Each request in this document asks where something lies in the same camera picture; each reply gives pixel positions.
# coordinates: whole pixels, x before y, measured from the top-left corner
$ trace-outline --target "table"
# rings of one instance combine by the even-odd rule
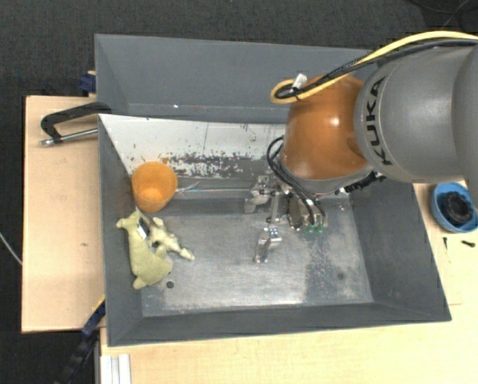
[[[46,114],[95,98],[26,99],[22,332],[76,330],[104,292],[96,137],[45,148]],[[62,133],[95,117],[61,125]],[[478,230],[448,234],[415,185],[451,322],[108,347],[130,354],[132,383],[478,383]],[[448,238],[446,247],[443,237]],[[461,241],[469,240],[475,248]]]

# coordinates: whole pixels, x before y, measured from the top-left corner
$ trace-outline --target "metal bracket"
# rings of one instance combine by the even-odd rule
[[[255,263],[266,263],[268,261],[268,250],[280,245],[281,241],[282,238],[276,227],[265,227],[259,236],[253,261]]]
[[[250,190],[251,198],[245,199],[245,214],[252,214],[257,210],[257,206],[264,205],[269,200],[269,191],[267,185],[268,175],[260,175],[255,185]]]
[[[273,197],[271,199],[271,213],[266,222],[279,223],[280,214],[278,213],[278,206],[280,205],[280,198],[284,195],[280,190],[273,191]],[[268,261],[268,250],[274,249],[280,245],[282,238],[278,233],[278,229],[275,226],[268,225],[265,227],[257,241],[257,247],[255,248],[255,256],[253,261],[255,263],[266,263]]]

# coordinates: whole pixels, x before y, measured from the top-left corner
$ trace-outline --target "white cable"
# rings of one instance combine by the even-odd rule
[[[0,238],[1,238],[2,242],[5,244],[6,248],[10,251],[10,253],[12,253],[12,256],[13,256],[14,259],[17,261],[17,263],[22,266],[22,260],[20,259],[19,256],[17,256],[17,254],[15,253],[15,250],[12,249],[12,246],[10,246],[10,244],[9,244],[8,241],[5,239],[5,237],[3,236],[3,234],[1,233],[1,231],[0,231]]]

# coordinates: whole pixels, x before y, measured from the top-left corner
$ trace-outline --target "blue object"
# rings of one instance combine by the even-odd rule
[[[83,74],[79,78],[79,88],[88,93],[97,92],[97,78],[89,73]]]
[[[446,194],[451,192],[457,192],[461,196],[463,196],[472,208],[472,217],[462,225],[456,225],[451,222],[451,219],[448,218],[443,212],[443,198]],[[470,198],[470,193],[468,189],[457,182],[447,182],[441,183],[440,185],[436,186],[434,191],[432,192],[431,198],[431,213],[432,216],[436,219],[438,224],[443,227],[445,230],[453,233],[466,233],[472,232],[473,230],[478,228],[478,216],[473,208],[473,202]]]

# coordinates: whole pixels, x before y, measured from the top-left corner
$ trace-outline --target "cardboard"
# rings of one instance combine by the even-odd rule
[[[28,97],[24,157],[22,332],[81,329],[104,294],[97,135],[58,146],[43,116],[94,98]],[[88,117],[61,134],[96,126]]]

